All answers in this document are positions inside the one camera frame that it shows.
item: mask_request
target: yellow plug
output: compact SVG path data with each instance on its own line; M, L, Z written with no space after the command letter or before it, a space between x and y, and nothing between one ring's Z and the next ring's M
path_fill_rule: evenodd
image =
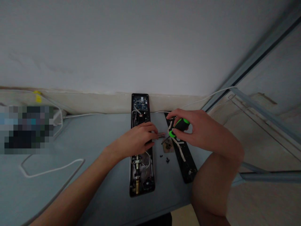
M42 97L41 97L42 93L40 91L37 91L37 90L34 91L34 93L36 94L35 95L35 101L37 103L41 103L42 102Z

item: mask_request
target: right hand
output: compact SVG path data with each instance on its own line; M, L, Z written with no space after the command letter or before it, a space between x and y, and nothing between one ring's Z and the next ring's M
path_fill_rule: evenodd
M238 139L224 126L212 119L203 110L186 111L176 109L167 115L167 119L177 116L174 125L180 118L187 119L193 126L192 133L173 129L175 135L193 146L211 151L231 151L236 147L242 148Z

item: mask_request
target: metal frame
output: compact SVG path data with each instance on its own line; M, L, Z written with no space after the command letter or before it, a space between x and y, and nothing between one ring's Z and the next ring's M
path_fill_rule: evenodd
M283 122L280 118L278 118L276 115L270 113L268 110L266 110L264 107L253 101L249 96L241 92L237 88L231 89L231 91L236 94L239 98L241 98L244 102L246 102L247 105L254 108L256 111L258 111L260 114L262 114L264 117L266 117L268 120L270 120L272 123L274 123L279 129L281 129L283 132L285 132L287 135L289 135L291 138L293 138L295 141L297 141L299 144L301 144L301 135L295 131L294 129L290 128L289 125L287 125L285 122Z
M301 170L270 172L268 174L240 173L240 175L246 181L301 183Z
M282 14L278 22L263 38L258 47L239 66L239 68L229 76L229 79L220 89L236 86L250 71L255 68L287 35L301 23L301 2L296 0ZM215 94L203 107L202 110L210 110L229 90Z
M299 24L301 23L301 1L296 0L283 13L279 21L268 32L266 38L260 45L249 55L249 57L240 65L240 67L230 75L230 78L224 83L220 89L230 86L236 86L259 62L261 62L282 40L284 40ZM204 111L210 110L222 97L230 90L215 94L202 108ZM277 116L267 111L264 107L253 101L249 96L241 92L237 88L231 91L254 108L277 127L283 130L291 138L301 144L301 135L290 128ZM252 170L254 173L240 173L241 177L246 181L265 181L265 182L283 182L283 183L301 183L301 170L299 171L279 171L268 172L264 169L253 166L249 163L242 163L242 166Z

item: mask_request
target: black screwdriver handle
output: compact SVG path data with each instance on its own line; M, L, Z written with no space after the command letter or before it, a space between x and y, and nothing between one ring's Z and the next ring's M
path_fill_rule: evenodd
M188 128L188 126L190 125L190 122L187 119L184 118L180 118L180 120L177 122L177 124L175 125L175 129L178 129L180 131L184 131ZM172 138L175 138L176 135L173 133L173 131L169 131L169 135Z

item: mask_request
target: left hand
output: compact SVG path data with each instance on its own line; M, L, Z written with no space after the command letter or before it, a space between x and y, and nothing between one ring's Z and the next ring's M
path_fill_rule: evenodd
M158 130L153 123L142 123L113 141L106 149L110 152L114 152L114 155L122 160L126 157L146 152L155 144L154 142L146 144L146 142L152 139L157 140L158 138Z

